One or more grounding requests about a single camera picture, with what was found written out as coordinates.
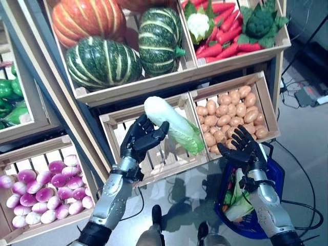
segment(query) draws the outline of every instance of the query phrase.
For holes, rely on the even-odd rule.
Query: foot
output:
[[[159,205],[155,205],[152,209],[152,220],[153,224],[161,224],[162,221],[162,210]]]

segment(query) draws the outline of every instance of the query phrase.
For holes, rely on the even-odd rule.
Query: potato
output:
[[[236,115],[244,117],[246,115],[246,106],[244,103],[239,103],[236,105]]]
[[[249,108],[246,109],[246,113],[252,111],[252,110],[257,110],[258,111],[258,107],[257,106],[251,106]]]
[[[216,144],[215,138],[209,132],[205,132],[204,133],[204,139],[205,139],[205,142],[206,142],[207,147],[212,147],[213,145]]]
[[[232,127],[237,127],[239,125],[242,125],[242,119],[240,117],[232,117],[229,125]]]
[[[255,135],[257,139],[263,139],[268,135],[268,130],[265,127],[261,127],[256,130]]]
[[[230,127],[230,128],[227,130],[227,137],[228,137],[228,138],[232,138],[232,135],[235,134],[235,129],[237,129],[237,127]]]
[[[227,130],[230,128],[229,125],[224,125],[221,127],[221,132],[223,132],[224,134],[226,134]]]
[[[229,105],[231,103],[231,97],[228,95],[220,95],[217,102],[221,105]]]
[[[199,115],[198,119],[199,119],[199,123],[204,124],[204,117],[203,116]]]
[[[222,127],[222,126],[228,124],[230,120],[231,120],[231,117],[229,115],[224,115],[224,116],[220,117],[220,119],[217,121],[217,125],[219,127]]]
[[[217,117],[224,116],[227,113],[228,113],[228,105],[220,105],[215,111],[215,115]]]
[[[206,107],[203,106],[197,106],[196,111],[198,115],[206,116],[209,114],[209,111]]]
[[[256,129],[252,124],[245,124],[243,126],[250,134],[254,134],[256,132]]]
[[[217,117],[215,115],[208,115],[204,119],[204,124],[208,125],[209,127],[213,127],[216,125]]]
[[[237,150],[237,148],[231,143],[233,139],[229,139],[227,140],[227,142],[225,143],[225,146],[231,150]]]
[[[219,142],[224,144],[227,140],[226,138],[226,134],[223,133],[221,130],[218,130],[216,131],[214,134],[213,134],[215,140],[216,140],[216,143],[218,144]]]
[[[254,120],[256,120],[257,116],[258,116],[257,110],[252,110],[252,111],[248,112],[244,117],[245,123],[253,122]]]
[[[208,125],[201,124],[200,127],[201,127],[201,131],[202,131],[203,133],[205,133],[205,132],[209,132],[209,131],[210,131],[210,127],[209,127]]]
[[[256,120],[254,120],[254,125],[262,125],[264,123],[264,115],[262,113],[259,113],[257,115]]]
[[[252,88],[250,86],[240,87],[239,90],[238,90],[240,99],[243,99],[243,98],[247,97],[247,95],[251,92],[251,89]]]
[[[221,154],[220,151],[219,151],[219,149],[218,149],[218,147],[217,147],[217,145],[213,145],[213,146],[210,148],[210,152],[215,153],[215,154],[217,154],[217,155],[220,155],[220,154]]]
[[[244,104],[247,108],[254,106],[256,102],[256,96],[253,92],[249,93],[244,100]]]
[[[208,100],[206,103],[206,108],[209,112],[209,115],[214,115],[216,111],[216,103],[213,100]]]
[[[229,96],[231,97],[231,103],[237,105],[240,101],[240,96],[238,91],[230,91]]]
[[[219,131],[219,129],[217,127],[211,127],[210,128],[210,133],[214,134],[216,131]]]

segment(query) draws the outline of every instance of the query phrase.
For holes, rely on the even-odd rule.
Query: kabocha squash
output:
[[[66,53],[72,80],[89,91],[136,81],[142,66],[135,51],[121,43],[100,37],[82,39]]]
[[[126,19],[116,0],[61,0],[52,11],[59,42],[70,48],[84,37],[122,41]]]
[[[142,67],[149,76],[175,72],[177,58],[185,55],[179,45],[182,26],[171,8],[148,9],[139,26],[139,52]]]

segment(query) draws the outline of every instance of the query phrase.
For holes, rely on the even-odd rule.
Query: cauliflower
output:
[[[205,14],[195,13],[189,16],[187,20],[188,29],[195,36],[196,40],[204,39],[210,28],[209,21],[210,19]]]

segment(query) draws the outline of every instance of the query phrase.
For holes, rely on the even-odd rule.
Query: floor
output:
[[[288,56],[286,57],[285,65],[289,60]],[[291,79],[294,79],[291,81],[302,80],[305,70],[306,68],[296,63],[284,76],[285,82]],[[289,89],[293,88],[297,89],[297,85],[294,84]],[[285,103],[297,106],[295,99],[289,96],[285,97]],[[316,192],[317,209],[323,213],[325,219],[320,228],[309,231],[304,239],[314,235],[320,235],[320,237],[306,242],[306,245],[328,245],[328,104],[315,108],[293,109],[280,102],[279,109],[278,123],[281,137],[278,137],[277,140],[294,153],[309,174]],[[312,205],[311,189],[304,173],[284,149],[277,143],[273,143],[273,145],[273,157],[285,169],[283,199]],[[151,209],[155,204],[161,205],[164,214],[163,225],[165,230],[163,234],[166,245],[197,245],[197,228],[204,220],[208,221],[212,232],[226,237],[231,246],[271,245],[269,240],[252,240],[236,234],[223,224],[215,214],[213,204],[223,166],[224,160],[220,159],[147,185],[142,189],[146,200],[143,212],[130,220],[120,222],[107,245],[135,245],[141,233],[151,225]],[[289,212],[294,225],[298,227],[308,226],[312,214],[309,210],[292,205],[283,204],[283,206]],[[134,194],[127,203],[125,215],[135,214],[140,207],[141,198],[138,194]],[[86,222],[86,220],[81,221],[77,225],[83,228]],[[79,231],[74,224],[16,243],[13,246],[66,245],[78,236]]]

